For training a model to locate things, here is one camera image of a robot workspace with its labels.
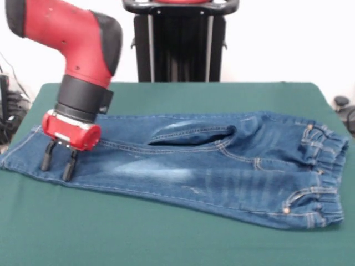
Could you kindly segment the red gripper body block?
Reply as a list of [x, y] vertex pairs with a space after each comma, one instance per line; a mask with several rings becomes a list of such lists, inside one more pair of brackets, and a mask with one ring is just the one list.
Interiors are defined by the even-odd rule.
[[101, 137], [101, 128], [95, 124], [80, 122], [57, 114], [53, 109], [43, 116], [44, 133], [68, 146], [80, 150], [91, 150]]

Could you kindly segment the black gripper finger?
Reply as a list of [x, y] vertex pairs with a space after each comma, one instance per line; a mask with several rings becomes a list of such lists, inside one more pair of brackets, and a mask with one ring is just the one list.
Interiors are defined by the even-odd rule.
[[56, 140], [51, 140], [49, 142], [49, 144], [47, 145], [46, 149], [45, 149], [45, 154], [44, 154], [44, 158], [41, 164], [40, 169], [42, 171], [48, 171], [49, 167], [50, 167], [50, 163], [52, 160], [52, 152], [54, 147], [56, 146], [57, 141]]
[[68, 161], [64, 173], [62, 175], [62, 180], [68, 182], [73, 177], [73, 172], [75, 170], [75, 166], [78, 158], [78, 150], [71, 150], [70, 160]]

